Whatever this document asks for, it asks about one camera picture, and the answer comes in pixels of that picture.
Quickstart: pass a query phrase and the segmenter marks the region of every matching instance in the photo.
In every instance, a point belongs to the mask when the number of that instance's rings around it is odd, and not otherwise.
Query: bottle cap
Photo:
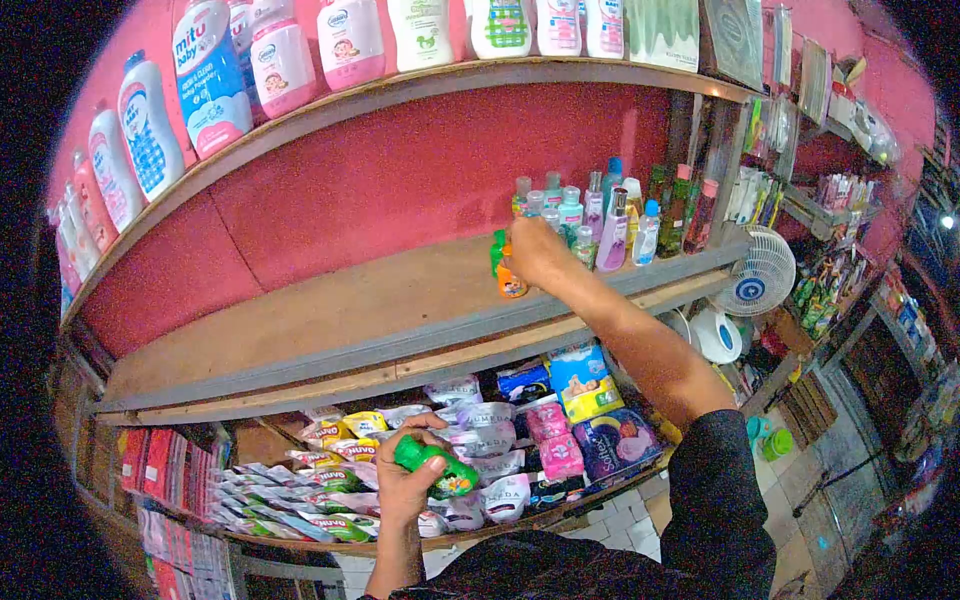
[[[587,190],[591,192],[599,192],[602,189],[603,185],[603,173],[600,171],[590,171],[590,185]]]
[[[564,204],[580,203],[580,188],[576,185],[568,185],[564,188]]]
[[[717,188],[719,186],[720,184],[714,180],[704,180],[704,189],[703,189],[704,196],[707,196],[708,198],[716,198]]]
[[[560,189],[560,172],[559,171],[546,172],[546,188]]]
[[[516,194],[518,196],[526,196],[530,192],[530,186],[533,185],[533,181],[525,175],[521,175],[516,178]]]

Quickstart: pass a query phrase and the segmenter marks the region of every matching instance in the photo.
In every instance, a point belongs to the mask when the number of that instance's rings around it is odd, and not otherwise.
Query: electric fan
[[[797,276],[797,261],[786,240],[770,228],[747,225],[754,246],[733,267],[733,283],[712,301],[735,317],[753,317],[784,300]]]

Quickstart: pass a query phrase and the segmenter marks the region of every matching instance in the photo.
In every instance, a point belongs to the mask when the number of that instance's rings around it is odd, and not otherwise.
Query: label
[[[130,215],[127,210],[127,196],[120,189],[120,185],[110,170],[110,152],[107,137],[103,132],[96,132],[90,138],[87,146],[90,152],[90,162],[93,164],[93,175],[97,178],[100,192],[104,196],[104,204],[113,223],[127,223]]]
[[[127,138],[133,171],[143,191],[149,194],[163,181],[167,157],[154,137],[147,115],[147,89],[140,82],[128,85],[120,97],[120,126]]]
[[[490,0],[484,32],[494,48],[517,48],[526,43],[530,28],[517,0]]]
[[[572,0],[547,0],[550,26],[547,29],[550,41],[558,49],[574,50],[580,29],[577,27],[577,3]]]
[[[252,129],[250,98],[229,34],[230,15],[208,3],[174,31],[177,92],[190,141],[206,158]]]

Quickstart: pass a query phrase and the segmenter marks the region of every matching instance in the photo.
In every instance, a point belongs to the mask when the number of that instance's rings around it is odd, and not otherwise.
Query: small plastic bottle
[[[650,199],[644,207],[640,217],[639,228],[636,232],[634,251],[631,259],[638,267],[653,262],[657,251],[657,233],[660,231],[660,205]]]
[[[515,217],[522,217],[526,212],[527,194],[530,193],[530,187],[533,181],[525,175],[516,178],[516,193],[513,198],[513,212]]]
[[[503,258],[514,255],[514,247],[505,244],[503,247]],[[500,287],[500,296],[504,298],[519,298],[529,291],[525,281],[521,281],[510,269],[504,266],[503,258],[496,267],[496,282]]]
[[[452,496],[464,495],[477,485],[480,475],[438,445],[423,445],[410,435],[400,438],[394,450],[394,461],[401,467],[413,472],[434,456],[442,456],[446,461],[444,474],[430,487],[430,497],[443,500]]]
[[[593,243],[593,229],[587,225],[577,228],[577,241],[573,243],[573,255],[577,257],[588,271],[593,271],[593,261],[596,258],[597,245]]]

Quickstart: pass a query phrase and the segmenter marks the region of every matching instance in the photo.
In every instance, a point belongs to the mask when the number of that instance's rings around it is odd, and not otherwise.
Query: baby wash bottle
[[[613,212],[603,226],[597,250],[597,271],[612,273],[623,266],[627,247],[627,190],[613,189]]]
[[[250,57],[256,94],[271,119],[317,96],[317,74],[291,0],[254,0]]]
[[[123,70],[117,98],[120,126],[140,189],[152,202],[183,176],[183,152],[163,104],[159,67],[139,50]]]
[[[86,148],[110,220],[117,231],[123,233],[143,210],[143,194],[127,164],[120,119],[116,110],[107,107],[107,100],[97,105]]]
[[[233,38],[233,50],[240,61],[244,91],[250,98],[253,124],[260,125],[267,120],[267,115],[260,106],[260,97],[256,95],[256,78],[253,76],[253,63],[250,59],[250,48],[253,46],[253,30],[250,28],[253,20],[253,0],[227,0],[227,4],[230,6],[230,37]]]
[[[330,89],[365,84],[386,72],[376,0],[321,0],[317,36]]]
[[[537,45],[545,57],[577,57],[580,14],[577,0],[537,0]]]
[[[193,0],[174,30],[183,121],[197,156],[213,156],[253,129],[250,97],[230,37],[224,0]]]
[[[469,38],[480,60],[530,54],[533,27],[523,0],[465,0],[471,4]]]
[[[79,148],[73,153],[73,183],[80,194],[80,210],[84,215],[86,230],[90,232],[100,253],[106,252],[117,239],[117,228],[113,226],[104,197],[100,194],[97,178],[93,175],[93,165]]]
[[[447,0],[387,0],[400,73],[453,62]]]

